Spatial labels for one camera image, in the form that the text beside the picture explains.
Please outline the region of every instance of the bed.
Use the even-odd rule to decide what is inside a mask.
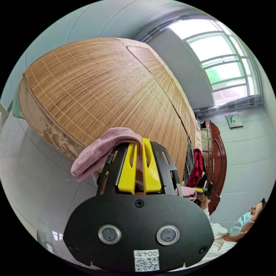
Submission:
[[[188,135],[200,126],[173,73],[147,44],[96,38],[61,46],[34,61],[19,84],[28,124],[71,159],[112,127],[128,127],[168,150],[183,179]]]

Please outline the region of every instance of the black border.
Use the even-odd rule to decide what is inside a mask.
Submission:
[[[64,15],[90,4],[90,1],[47,1],[47,2],[11,2],[2,3],[2,87],[16,64],[19,57],[29,44],[48,26]],[[252,50],[263,66],[272,87],[275,88],[274,66],[274,37],[275,25],[271,2],[262,1],[256,4],[248,1],[221,0],[187,0],[186,4],[195,6],[212,15],[232,29]],[[236,273],[257,272],[263,267],[268,271],[273,268],[269,261],[274,252],[274,198],[276,185],[270,199],[260,215],[254,228],[230,252],[221,258],[203,266],[192,275],[202,273]],[[9,273],[50,273],[63,275],[86,275],[82,271],[70,266],[66,261],[59,260],[40,246],[24,229],[13,212],[6,195],[1,189],[1,242],[2,265],[1,270]],[[174,275],[183,275],[179,271]]]

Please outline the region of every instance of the black plastic bracket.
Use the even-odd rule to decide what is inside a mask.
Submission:
[[[167,149],[157,142],[151,142],[151,146],[164,193],[175,195],[175,189],[177,189],[178,195],[182,197],[183,195],[178,172]]]
[[[104,187],[104,181],[107,182],[104,188],[104,194],[113,194],[118,188],[121,177],[124,160],[126,158],[129,143],[121,143],[113,148],[103,167],[101,176],[99,177],[97,196],[101,194]]]

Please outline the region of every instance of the white shirt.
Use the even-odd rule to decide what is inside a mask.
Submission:
[[[203,210],[203,212],[206,214],[206,216],[208,217],[209,221],[210,221],[210,213],[208,208],[206,208],[205,210]],[[203,259],[198,262],[195,265],[192,265],[190,267],[195,267],[201,264],[204,264],[208,261],[211,261],[221,255],[223,255],[224,253],[226,253],[227,251],[229,251],[231,248],[233,248],[236,245],[236,242],[230,242],[230,241],[225,241],[223,239],[220,239],[218,241],[216,241],[216,239],[220,238],[220,237],[224,237],[228,231],[226,228],[223,228],[221,225],[219,225],[218,223],[211,223],[211,228],[214,234],[214,242],[212,244],[212,246],[210,247],[209,251],[206,253],[206,255],[203,257]],[[183,267],[175,269],[175,270],[171,270],[171,271],[177,271],[177,270],[182,270],[185,269],[185,264]]]

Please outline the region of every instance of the floor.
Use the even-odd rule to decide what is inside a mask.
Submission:
[[[70,174],[73,161],[48,145],[26,121],[10,114],[0,130],[1,182],[18,218],[35,239],[32,233],[37,230],[39,240],[51,245],[56,255],[82,265],[73,259],[62,236],[75,207],[96,195],[93,179],[77,182]]]

